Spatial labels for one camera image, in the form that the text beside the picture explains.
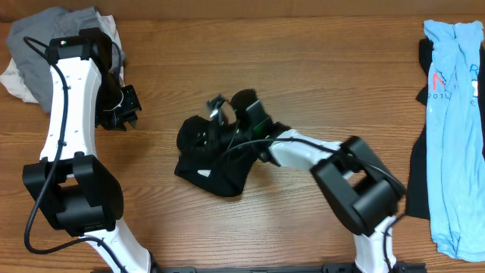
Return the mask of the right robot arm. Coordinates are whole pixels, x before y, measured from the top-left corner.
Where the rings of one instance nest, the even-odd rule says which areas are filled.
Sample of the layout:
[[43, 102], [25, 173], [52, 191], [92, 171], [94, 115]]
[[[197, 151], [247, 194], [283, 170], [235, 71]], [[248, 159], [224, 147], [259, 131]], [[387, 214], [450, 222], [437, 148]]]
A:
[[309, 171], [334, 215], [352, 233], [359, 272], [397, 272], [392, 228], [400, 217], [398, 202], [405, 187], [384, 166], [368, 144], [357, 136], [344, 142], [323, 141], [274, 122], [251, 90], [228, 104], [236, 120], [229, 124], [223, 96], [207, 102], [211, 125], [205, 147], [216, 153], [224, 169], [239, 155], [253, 155], [278, 167]]

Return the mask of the black polo shirt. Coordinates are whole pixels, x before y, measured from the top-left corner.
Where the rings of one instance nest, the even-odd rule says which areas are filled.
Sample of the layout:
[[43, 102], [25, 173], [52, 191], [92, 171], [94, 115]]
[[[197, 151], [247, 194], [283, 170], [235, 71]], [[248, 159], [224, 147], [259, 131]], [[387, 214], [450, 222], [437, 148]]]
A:
[[[256, 91], [244, 89], [236, 94], [256, 94]], [[264, 118], [253, 121], [256, 139], [264, 136], [257, 128], [262, 121]], [[207, 119], [198, 115], [187, 118], [183, 122], [177, 134], [180, 156], [174, 174], [215, 196], [238, 196], [244, 190], [246, 178], [258, 158], [258, 153], [256, 155], [209, 155], [203, 152], [200, 136], [207, 123]]]

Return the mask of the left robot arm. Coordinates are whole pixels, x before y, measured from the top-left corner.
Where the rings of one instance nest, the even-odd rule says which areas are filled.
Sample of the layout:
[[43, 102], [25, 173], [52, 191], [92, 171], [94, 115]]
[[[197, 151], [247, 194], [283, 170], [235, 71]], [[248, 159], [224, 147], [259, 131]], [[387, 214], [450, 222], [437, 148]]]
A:
[[124, 218], [117, 179], [98, 160], [95, 129], [126, 130], [141, 105], [132, 86], [112, 68], [118, 45], [99, 28], [44, 44], [24, 42], [50, 67], [52, 109], [39, 162], [25, 165], [23, 184], [42, 213], [72, 244], [88, 243], [113, 272], [157, 272], [153, 255], [141, 246]]

